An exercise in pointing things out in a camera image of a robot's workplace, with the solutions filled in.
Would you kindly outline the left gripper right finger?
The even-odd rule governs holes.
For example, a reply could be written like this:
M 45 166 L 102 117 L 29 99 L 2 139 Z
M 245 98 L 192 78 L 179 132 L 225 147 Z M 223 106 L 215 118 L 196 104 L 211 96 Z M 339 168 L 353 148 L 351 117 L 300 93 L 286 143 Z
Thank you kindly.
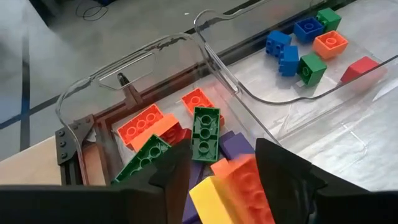
M 276 224 L 398 224 L 398 190 L 366 190 L 267 139 L 255 157 Z

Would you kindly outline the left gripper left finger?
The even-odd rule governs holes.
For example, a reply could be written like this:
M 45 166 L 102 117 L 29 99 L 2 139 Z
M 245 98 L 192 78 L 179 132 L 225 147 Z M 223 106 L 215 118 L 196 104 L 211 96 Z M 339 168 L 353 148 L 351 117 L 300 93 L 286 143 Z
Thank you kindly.
M 94 224 L 182 224 L 192 150 L 184 139 L 101 196 Z

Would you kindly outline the long green block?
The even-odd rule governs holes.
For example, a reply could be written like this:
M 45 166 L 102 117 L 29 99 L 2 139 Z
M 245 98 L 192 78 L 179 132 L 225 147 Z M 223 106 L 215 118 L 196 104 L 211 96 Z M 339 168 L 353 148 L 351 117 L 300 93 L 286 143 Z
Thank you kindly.
M 125 165 L 122 171 L 111 181 L 111 185 L 118 184 L 133 174 L 152 164 L 159 156 L 165 153 L 171 145 L 153 134 L 143 145 L 140 151 Z
M 218 160 L 220 136 L 220 109 L 195 107 L 191 136 L 192 159 L 202 162 Z

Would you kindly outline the long yellow block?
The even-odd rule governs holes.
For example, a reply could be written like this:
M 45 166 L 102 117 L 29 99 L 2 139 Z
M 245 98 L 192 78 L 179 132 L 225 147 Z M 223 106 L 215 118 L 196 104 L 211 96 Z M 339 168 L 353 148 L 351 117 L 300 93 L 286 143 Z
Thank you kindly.
M 207 177 L 189 191 L 194 207 L 202 224 L 233 224 L 215 180 Z

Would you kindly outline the long light orange block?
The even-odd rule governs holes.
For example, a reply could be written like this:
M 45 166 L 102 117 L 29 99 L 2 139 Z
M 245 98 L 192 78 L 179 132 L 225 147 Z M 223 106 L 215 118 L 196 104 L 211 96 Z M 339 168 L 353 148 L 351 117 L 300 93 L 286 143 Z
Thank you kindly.
M 131 140 L 130 145 L 138 152 L 147 140 L 155 134 L 158 137 L 165 138 L 167 143 L 175 139 L 176 134 L 182 129 L 178 119 L 173 114 L 166 114 L 151 127 L 144 130 L 137 137 Z

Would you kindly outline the long red block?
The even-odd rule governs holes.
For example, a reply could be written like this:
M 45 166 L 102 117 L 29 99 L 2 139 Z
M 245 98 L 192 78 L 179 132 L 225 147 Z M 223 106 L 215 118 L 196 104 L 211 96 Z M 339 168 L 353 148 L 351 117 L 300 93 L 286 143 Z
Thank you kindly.
M 178 142 L 184 139 L 190 139 L 192 136 L 192 130 L 189 128 L 182 128 L 179 123 L 172 126 L 169 130 L 163 133 L 160 138 L 167 144 L 174 146 Z

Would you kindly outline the long purple block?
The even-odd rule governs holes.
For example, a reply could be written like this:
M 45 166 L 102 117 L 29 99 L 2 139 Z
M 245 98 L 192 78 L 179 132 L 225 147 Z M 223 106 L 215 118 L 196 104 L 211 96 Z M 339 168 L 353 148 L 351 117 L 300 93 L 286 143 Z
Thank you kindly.
M 240 154 L 254 154 L 254 148 L 242 133 L 228 131 L 219 138 L 221 153 L 228 160 L 237 158 Z

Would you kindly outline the small green block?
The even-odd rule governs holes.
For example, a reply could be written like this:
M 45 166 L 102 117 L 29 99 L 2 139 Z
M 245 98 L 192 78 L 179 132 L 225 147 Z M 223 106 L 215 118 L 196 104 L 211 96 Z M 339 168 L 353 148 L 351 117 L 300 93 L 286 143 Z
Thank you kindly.
M 300 58 L 297 73 L 306 86 L 314 86 L 320 82 L 326 69 L 326 63 L 312 52 Z
M 339 16 L 334 10 L 329 7 L 319 10 L 315 18 L 319 23 L 324 26 L 324 33 L 332 30 L 337 30 L 341 22 L 341 16 Z

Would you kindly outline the small red block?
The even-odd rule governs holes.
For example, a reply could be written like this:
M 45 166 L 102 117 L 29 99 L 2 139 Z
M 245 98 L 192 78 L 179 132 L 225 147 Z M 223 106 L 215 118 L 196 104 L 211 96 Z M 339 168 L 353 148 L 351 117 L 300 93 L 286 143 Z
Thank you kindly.
M 386 73 L 385 67 L 379 67 L 379 62 L 371 59 L 370 57 L 363 57 L 356 62 L 352 63 L 340 78 L 341 83 L 348 83 L 356 78 L 365 83 L 374 83 L 380 80 Z

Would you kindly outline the small orange block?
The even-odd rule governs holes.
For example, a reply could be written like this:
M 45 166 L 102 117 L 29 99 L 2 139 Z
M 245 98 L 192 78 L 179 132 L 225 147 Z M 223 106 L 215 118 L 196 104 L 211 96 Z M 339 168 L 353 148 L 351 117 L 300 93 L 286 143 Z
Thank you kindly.
M 342 54 L 349 41 L 335 30 L 319 35 L 313 41 L 313 50 L 322 59 L 328 60 Z

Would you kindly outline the clear plastic bin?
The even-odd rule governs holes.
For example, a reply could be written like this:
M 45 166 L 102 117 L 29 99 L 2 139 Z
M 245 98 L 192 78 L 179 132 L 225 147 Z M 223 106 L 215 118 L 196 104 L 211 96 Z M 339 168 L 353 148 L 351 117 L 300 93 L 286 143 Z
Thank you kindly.
M 272 134 L 249 108 L 249 98 L 188 34 L 155 40 L 76 81 L 57 100 L 56 132 L 64 185 L 91 185 L 88 151 L 97 148 L 99 172 L 109 184 L 149 137 L 169 144 L 192 128 L 191 108 L 212 106 L 221 131 L 254 144 Z
M 276 59 L 267 56 L 266 38 L 276 29 L 293 34 L 294 22 L 332 7 L 343 15 L 347 51 L 327 62 L 327 70 L 315 87 L 305 87 L 298 77 L 277 74 Z M 341 87 L 344 68 L 362 56 L 386 62 L 398 55 L 398 0 L 260 0 L 220 14 L 204 10 L 194 20 L 213 62 L 234 90 L 270 105 L 301 100 L 345 100 L 355 96 Z

